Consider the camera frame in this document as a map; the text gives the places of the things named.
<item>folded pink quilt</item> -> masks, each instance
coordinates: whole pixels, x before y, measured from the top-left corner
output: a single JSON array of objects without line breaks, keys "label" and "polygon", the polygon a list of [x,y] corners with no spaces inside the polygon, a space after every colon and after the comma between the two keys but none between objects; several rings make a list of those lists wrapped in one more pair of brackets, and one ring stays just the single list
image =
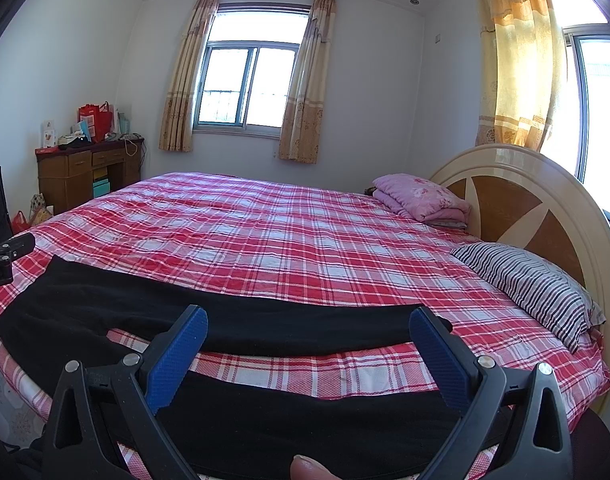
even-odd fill
[{"label": "folded pink quilt", "polygon": [[469,220],[469,203],[424,178],[397,173],[377,178],[374,186],[378,188],[374,191],[374,197],[405,218],[418,222],[448,219],[467,223]]}]

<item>headboard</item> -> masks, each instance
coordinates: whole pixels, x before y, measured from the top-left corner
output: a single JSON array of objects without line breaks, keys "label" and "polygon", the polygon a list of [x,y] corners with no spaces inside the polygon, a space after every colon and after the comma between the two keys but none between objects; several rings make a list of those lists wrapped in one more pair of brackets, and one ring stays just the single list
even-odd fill
[{"label": "headboard", "polygon": [[510,144],[461,153],[432,177],[472,205],[469,232],[525,248],[565,270],[605,311],[610,368],[610,224],[587,190],[540,153]]}]

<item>bed sheet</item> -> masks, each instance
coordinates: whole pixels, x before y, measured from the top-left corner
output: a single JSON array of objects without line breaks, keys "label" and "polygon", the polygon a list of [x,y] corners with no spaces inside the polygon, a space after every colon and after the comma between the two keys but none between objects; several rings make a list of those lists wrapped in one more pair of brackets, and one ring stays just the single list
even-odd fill
[{"label": "bed sheet", "polygon": [[[325,305],[424,303],[454,324],[474,354],[508,367],[550,363],[571,429],[610,387],[600,348],[567,348],[502,292],[450,256],[476,238],[393,215],[358,194],[230,176],[172,173],[113,192],[32,229],[36,250],[0,288],[0,313],[52,254],[210,292]],[[134,348],[121,332],[108,337]],[[312,358],[199,354],[193,370],[220,380],[325,399],[436,389],[413,344]],[[51,399],[0,342],[6,382],[44,420]],[[146,472],[125,451],[130,469]],[[478,478],[493,450],[479,455]]]}]

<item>window pane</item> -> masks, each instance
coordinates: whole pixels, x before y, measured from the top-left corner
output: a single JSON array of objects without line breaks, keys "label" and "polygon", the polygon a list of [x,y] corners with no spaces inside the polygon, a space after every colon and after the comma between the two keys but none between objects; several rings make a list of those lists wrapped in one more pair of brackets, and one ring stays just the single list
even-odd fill
[{"label": "window pane", "polygon": [[581,104],[574,62],[574,50],[567,47],[567,82],[560,96],[560,106],[553,119],[549,138],[540,152],[560,164],[569,173],[576,174],[578,147],[581,135]]},{"label": "window pane", "polygon": [[552,0],[552,3],[561,27],[607,23],[607,19],[594,0]]},{"label": "window pane", "polygon": [[300,44],[308,16],[293,12],[239,10],[219,12],[210,41],[281,41]]},{"label": "window pane", "polygon": [[294,55],[293,50],[260,49],[249,99],[247,124],[282,126]]},{"label": "window pane", "polygon": [[248,50],[215,48],[200,102],[199,122],[235,123]]},{"label": "window pane", "polygon": [[589,141],[584,185],[610,212],[610,40],[581,40],[589,94]]}]

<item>red plastic bag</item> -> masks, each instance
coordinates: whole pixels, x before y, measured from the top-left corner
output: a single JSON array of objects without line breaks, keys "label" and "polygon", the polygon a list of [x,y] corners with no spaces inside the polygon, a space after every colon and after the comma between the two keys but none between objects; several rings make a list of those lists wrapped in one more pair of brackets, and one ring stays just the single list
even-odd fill
[{"label": "red plastic bag", "polygon": [[12,232],[17,235],[18,233],[27,231],[30,227],[27,218],[24,217],[24,213],[22,211],[16,213],[16,216],[12,220]]},{"label": "red plastic bag", "polygon": [[78,121],[83,119],[89,127],[92,142],[103,142],[104,136],[112,129],[114,111],[107,101],[101,106],[88,104],[78,109]]}]

